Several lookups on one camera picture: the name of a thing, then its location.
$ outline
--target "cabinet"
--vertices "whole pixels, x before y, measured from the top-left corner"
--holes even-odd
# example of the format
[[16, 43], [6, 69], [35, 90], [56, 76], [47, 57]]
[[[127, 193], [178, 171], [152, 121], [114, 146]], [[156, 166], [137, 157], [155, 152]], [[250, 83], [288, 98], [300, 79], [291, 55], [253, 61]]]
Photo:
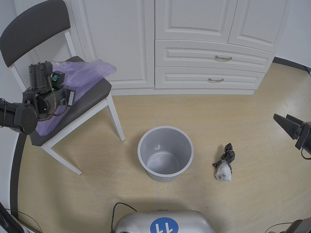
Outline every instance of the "cabinet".
[[[14, 0], [18, 14], [42, 1]], [[291, 2], [64, 1], [76, 52], [116, 66], [107, 79], [118, 95], [252, 94], [272, 63]], [[67, 52], [55, 37], [33, 56], [63, 60]]]

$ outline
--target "cabinet base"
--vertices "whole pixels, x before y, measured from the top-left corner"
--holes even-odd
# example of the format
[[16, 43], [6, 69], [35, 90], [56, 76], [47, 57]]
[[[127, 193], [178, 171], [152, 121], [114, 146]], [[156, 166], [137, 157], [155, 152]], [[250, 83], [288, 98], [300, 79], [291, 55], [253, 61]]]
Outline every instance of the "cabinet base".
[[250, 89], [155, 89], [155, 88], [128, 88], [111, 89], [112, 96], [122, 95], [167, 95], [167, 94], [230, 94], [252, 95], [255, 90]]

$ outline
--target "drawer handle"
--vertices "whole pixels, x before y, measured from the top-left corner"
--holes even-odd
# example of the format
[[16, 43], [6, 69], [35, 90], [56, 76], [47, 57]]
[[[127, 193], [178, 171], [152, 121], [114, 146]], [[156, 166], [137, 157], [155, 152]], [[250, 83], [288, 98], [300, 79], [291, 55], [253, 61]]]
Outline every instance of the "drawer handle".
[[221, 82], [221, 81], [224, 81], [224, 79], [221, 79], [221, 80], [212, 80], [211, 78], [208, 79], [209, 81], [214, 81], [214, 82]]
[[232, 57], [229, 58], [224, 58], [224, 57], [219, 57], [219, 56], [215, 56], [216, 59], [220, 59], [220, 60], [232, 60]]

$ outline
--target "white plastic packaging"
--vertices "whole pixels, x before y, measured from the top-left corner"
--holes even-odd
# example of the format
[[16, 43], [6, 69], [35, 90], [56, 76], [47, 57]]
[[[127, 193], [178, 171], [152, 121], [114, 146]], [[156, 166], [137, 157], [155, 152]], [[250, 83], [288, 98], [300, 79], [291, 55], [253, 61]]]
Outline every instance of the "white plastic packaging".
[[231, 181], [231, 170], [226, 160], [222, 160], [215, 177], [218, 181]]

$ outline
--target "light wood floor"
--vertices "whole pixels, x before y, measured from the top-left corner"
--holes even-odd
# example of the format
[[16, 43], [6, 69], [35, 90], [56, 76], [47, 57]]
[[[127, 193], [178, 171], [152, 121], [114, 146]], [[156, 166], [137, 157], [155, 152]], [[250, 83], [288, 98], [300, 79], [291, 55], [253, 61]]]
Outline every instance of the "light wood floor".
[[[116, 202], [128, 203], [138, 211], [197, 210], [219, 232], [263, 233], [273, 224], [311, 217], [311, 161], [301, 157], [295, 141], [273, 120], [278, 113], [311, 121], [311, 77], [307, 72], [272, 64], [252, 96], [113, 99], [124, 142], [104, 109], [55, 146], [83, 171], [81, 176], [32, 146], [27, 138], [18, 205], [21, 212], [38, 221], [44, 233], [109, 233]], [[192, 164], [169, 183], [151, 179], [137, 157], [142, 135], [161, 125], [180, 128], [194, 145]], [[235, 151], [232, 181], [217, 181], [212, 163], [229, 142]], [[115, 222], [129, 212], [120, 205]], [[31, 219], [20, 217], [36, 227]]]

